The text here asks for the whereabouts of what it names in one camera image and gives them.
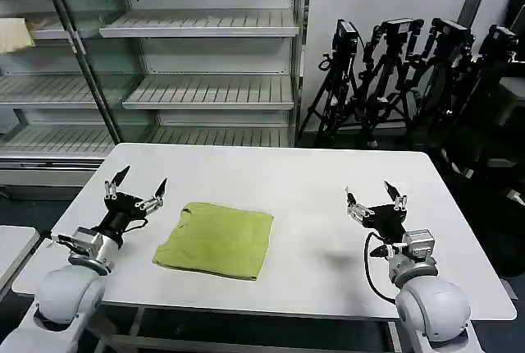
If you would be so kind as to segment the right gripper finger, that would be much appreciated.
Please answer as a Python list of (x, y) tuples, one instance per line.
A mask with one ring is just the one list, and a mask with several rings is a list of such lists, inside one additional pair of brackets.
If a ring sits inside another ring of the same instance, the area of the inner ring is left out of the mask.
[(353, 219), (365, 219), (372, 215), (372, 210), (360, 204), (348, 187), (345, 188), (345, 198), (347, 214)]
[(394, 202), (394, 210), (404, 211), (408, 203), (408, 196), (400, 194), (398, 189), (395, 186), (391, 185), (388, 181), (384, 181), (384, 185), (387, 194)]

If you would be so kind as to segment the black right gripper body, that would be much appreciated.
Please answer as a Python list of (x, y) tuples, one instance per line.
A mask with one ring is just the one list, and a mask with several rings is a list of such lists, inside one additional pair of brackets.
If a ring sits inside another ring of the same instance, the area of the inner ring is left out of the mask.
[(406, 216), (406, 209), (396, 209), (393, 204), (378, 205), (369, 209), (362, 225), (375, 230), (386, 243), (400, 243), (405, 233)]

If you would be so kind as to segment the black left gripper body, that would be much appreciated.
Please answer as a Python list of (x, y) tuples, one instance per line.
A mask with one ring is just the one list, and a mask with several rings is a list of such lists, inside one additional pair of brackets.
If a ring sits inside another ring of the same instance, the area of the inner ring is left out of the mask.
[(107, 213), (103, 220), (91, 230), (100, 233), (122, 247), (122, 236), (129, 230), (136, 230), (147, 225), (146, 211), (141, 211), (135, 204), (142, 199), (133, 195), (117, 192), (116, 199), (105, 199)]

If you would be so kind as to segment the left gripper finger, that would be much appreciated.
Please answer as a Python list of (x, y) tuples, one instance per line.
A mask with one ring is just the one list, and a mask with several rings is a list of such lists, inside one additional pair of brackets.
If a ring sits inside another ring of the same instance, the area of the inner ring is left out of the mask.
[(104, 199), (116, 199), (117, 188), (124, 181), (130, 166), (125, 167), (121, 171), (117, 172), (116, 175), (110, 180), (104, 182), (105, 195)]
[(150, 199), (137, 202), (135, 207), (141, 211), (155, 211), (161, 208), (163, 206), (163, 196), (166, 192), (166, 185), (167, 179), (165, 178)]

